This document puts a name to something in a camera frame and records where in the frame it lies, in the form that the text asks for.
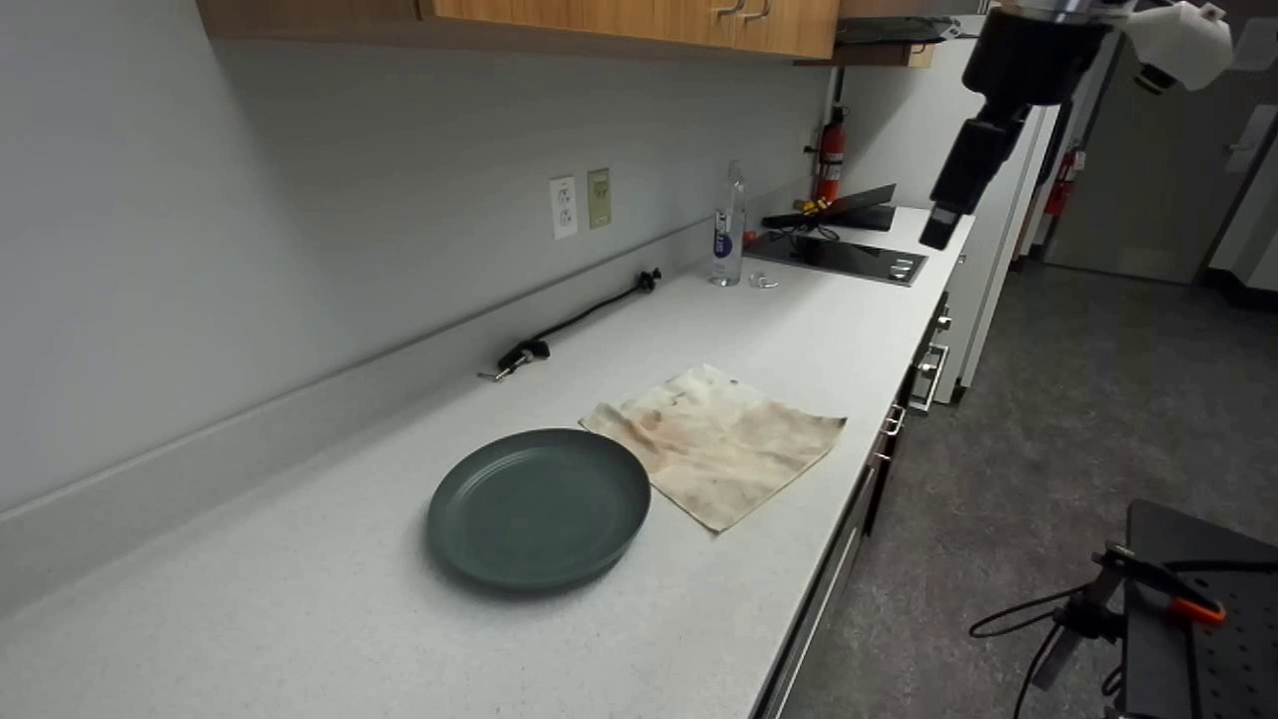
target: plate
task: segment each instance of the plate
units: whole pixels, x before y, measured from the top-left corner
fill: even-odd
[[[613,439],[524,433],[442,475],[428,545],[446,571],[483,588],[559,590],[611,571],[647,503],[647,471]]]

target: bottle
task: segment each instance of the bottle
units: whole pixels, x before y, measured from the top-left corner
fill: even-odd
[[[744,280],[744,196],[746,196],[746,181],[744,181],[744,162],[725,169],[725,200],[724,208],[716,208],[716,244],[712,244],[712,282],[729,289]]]

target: towel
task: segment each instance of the towel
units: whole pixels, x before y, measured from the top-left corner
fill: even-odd
[[[782,407],[720,369],[685,369],[581,426],[637,457],[647,479],[712,537],[829,457],[841,415]]]

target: floor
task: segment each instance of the floor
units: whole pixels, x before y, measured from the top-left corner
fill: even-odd
[[[1027,269],[979,386],[914,418],[790,719],[1010,715],[1043,630],[966,624],[1095,575],[1122,506],[1159,501],[1278,545],[1278,317],[1204,289]],[[1116,663],[1091,643],[1027,719],[1096,719]]]

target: upper cabinet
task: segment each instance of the upper cabinet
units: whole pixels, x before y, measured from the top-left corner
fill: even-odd
[[[837,0],[198,0],[209,35],[528,28],[825,59]]]
[[[837,16],[982,16],[990,0],[837,0]]]

